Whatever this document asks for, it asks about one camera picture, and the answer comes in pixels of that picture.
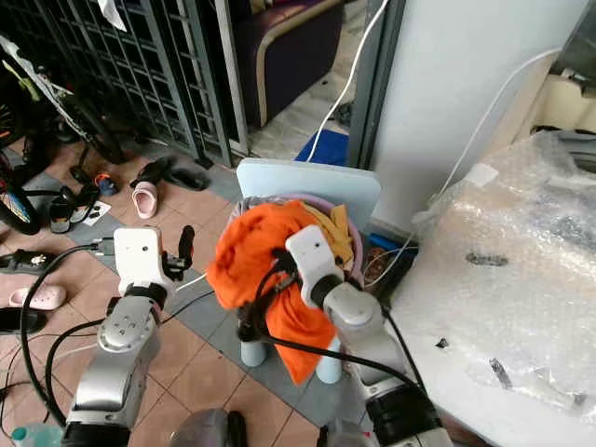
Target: pink slipper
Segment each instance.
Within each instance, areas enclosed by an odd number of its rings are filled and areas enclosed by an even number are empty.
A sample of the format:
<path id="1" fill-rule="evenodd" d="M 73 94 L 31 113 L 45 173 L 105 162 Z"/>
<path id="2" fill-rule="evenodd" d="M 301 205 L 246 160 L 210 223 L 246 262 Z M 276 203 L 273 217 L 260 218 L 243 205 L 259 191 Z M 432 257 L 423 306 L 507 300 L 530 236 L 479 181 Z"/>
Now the pink slipper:
<path id="1" fill-rule="evenodd" d="M 8 298 L 8 305 L 12 307 L 22 307 L 25 298 L 29 293 L 28 287 L 17 289 Z M 54 310 L 64 303 L 66 298 L 66 290 L 62 286 L 56 285 L 42 285 L 35 294 L 31 304 L 32 309 L 38 310 Z"/>
<path id="2" fill-rule="evenodd" d="M 157 188 L 149 182 L 138 182 L 132 193 L 132 201 L 141 219 L 149 219 L 157 212 Z"/>

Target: yellow cloth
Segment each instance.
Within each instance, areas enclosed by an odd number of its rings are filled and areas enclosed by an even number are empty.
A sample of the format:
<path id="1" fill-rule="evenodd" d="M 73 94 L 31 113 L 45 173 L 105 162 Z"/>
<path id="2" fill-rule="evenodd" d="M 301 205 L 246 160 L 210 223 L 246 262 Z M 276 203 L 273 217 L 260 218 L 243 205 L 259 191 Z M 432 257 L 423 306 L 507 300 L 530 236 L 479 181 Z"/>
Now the yellow cloth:
<path id="1" fill-rule="evenodd" d="M 333 254 L 342 259 L 342 266 L 347 269 L 354 257 L 354 252 L 352 251 L 352 237 L 349 235 L 347 226 L 347 208 L 345 205 L 338 205 L 333 208 L 331 218 L 305 203 L 303 203 L 303 206 L 317 219 Z"/>

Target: white wall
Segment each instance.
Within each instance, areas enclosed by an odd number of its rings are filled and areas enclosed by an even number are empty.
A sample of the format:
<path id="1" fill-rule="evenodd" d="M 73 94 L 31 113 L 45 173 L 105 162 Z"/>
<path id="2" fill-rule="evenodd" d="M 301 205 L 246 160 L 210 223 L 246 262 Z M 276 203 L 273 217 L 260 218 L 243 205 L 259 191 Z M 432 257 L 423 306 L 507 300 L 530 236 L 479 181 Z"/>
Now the white wall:
<path id="1" fill-rule="evenodd" d="M 509 74 L 561 47 L 588 0 L 407 0 L 372 168 L 383 193 L 373 220 L 410 231 L 446 180 Z M 465 175 L 507 107 L 511 83 L 470 150 Z"/>

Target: black slipper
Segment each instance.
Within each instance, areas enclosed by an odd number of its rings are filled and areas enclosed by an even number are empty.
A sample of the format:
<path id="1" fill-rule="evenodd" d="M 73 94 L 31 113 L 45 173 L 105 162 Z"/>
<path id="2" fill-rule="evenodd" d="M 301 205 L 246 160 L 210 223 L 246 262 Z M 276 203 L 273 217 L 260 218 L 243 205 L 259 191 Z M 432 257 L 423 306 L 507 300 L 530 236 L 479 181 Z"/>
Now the black slipper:
<path id="1" fill-rule="evenodd" d="M 61 235 L 71 229 L 73 208 L 73 204 L 64 200 L 63 197 L 52 200 L 49 205 L 49 229 L 52 233 Z"/>
<path id="2" fill-rule="evenodd" d="M 202 191 L 209 186 L 209 179 L 201 172 L 188 169 L 169 169 L 164 180 L 191 191 Z"/>
<path id="3" fill-rule="evenodd" d="M 100 197 L 100 188 L 94 184 L 86 184 L 81 188 L 75 199 L 71 223 L 78 224 L 87 219 L 89 212 Z"/>
<path id="4" fill-rule="evenodd" d="M 136 187 L 138 182 L 150 182 L 152 184 L 157 184 L 163 178 L 164 172 L 166 172 L 173 163 L 173 157 L 162 156 L 156 161 L 145 165 L 145 167 L 137 174 L 137 178 L 130 182 L 130 187 Z"/>
<path id="5" fill-rule="evenodd" d="M 45 251 L 17 250 L 0 256 L 0 273 L 26 273 L 39 276 L 55 258 L 55 254 Z"/>
<path id="6" fill-rule="evenodd" d="M 35 333 L 46 326 L 46 314 L 30 309 L 27 312 L 27 333 Z M 4 307 L 0 309 L 0 335 L 20 333 L 20 307 Z"/>

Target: bicycle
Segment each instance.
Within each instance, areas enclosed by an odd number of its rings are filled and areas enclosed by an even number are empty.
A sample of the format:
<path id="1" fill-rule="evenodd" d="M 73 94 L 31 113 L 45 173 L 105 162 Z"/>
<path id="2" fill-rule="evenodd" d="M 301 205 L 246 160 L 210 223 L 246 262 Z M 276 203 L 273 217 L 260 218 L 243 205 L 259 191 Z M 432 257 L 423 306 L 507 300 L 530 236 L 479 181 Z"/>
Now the bicycle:
<path id="1" fill-rule="evenodd" d="M 125 161 L 124 153 L 115 136 L 102 123 L 93 109 L 78 99 L 72 91 L 50 81 L 49 77 L 36 71 L 33 64 L 20 54 L 19 47 L 0 34 L 0 47 L 16 62 L 28 78 L 23 78 L 10 64 L 3 60 L 5 68 L 19 80 L 28 90 L 33 102 L 42 98 L 39 92 L 47 98 L 64 123 L 77 134 L 85 149 L 77 165 L 70 168 L 71 175 L 80 183 L 90 183 L 90 178 L 83 170 L 83 163 L 89 148 L 95 149 L 103 158 L 114 164 Z M 19 105 L 9 95 L 0 98 L 0 142 L 5 145 L 13 142 L 22 133 L 23 123 Z M 60 192 L 48 190 L 25 191 L 22 185 L 31 176 L 20 169 L 16 172 L 7 157 L 0 151 L 0 221 L 25 235 L 34 235 L 41 228 L 41 219 L 28 197 L 31 196 L 68 196 L 72 199 L 75 194 L 68 190 Z"/>
<path id="2" fill-rule="evenodd" d="M 81 183 L 88 180 L 87 174 L 82 170 L 82 165 L 87 157 L 89 147 L 95 149 L 103 158 L 115 165 L 125 161 L 117 138 L 106 128 L 89 104 L 77 98 L 69 89 L 51 82 L 42 71 L 36 71 L 34 65 L 21 56 L 19 46 L 1 34 L 0 47 L 27 74 L 34 83 L 35 89 L 47 98 L 62 116 L 64 122 L 85 142 L 85 151 L 81 155 L 78 165 L 71 167 L 73 177 Z M 20 81 L 23 80 L 7 61 L 3 61 L 3 64 Z"/>

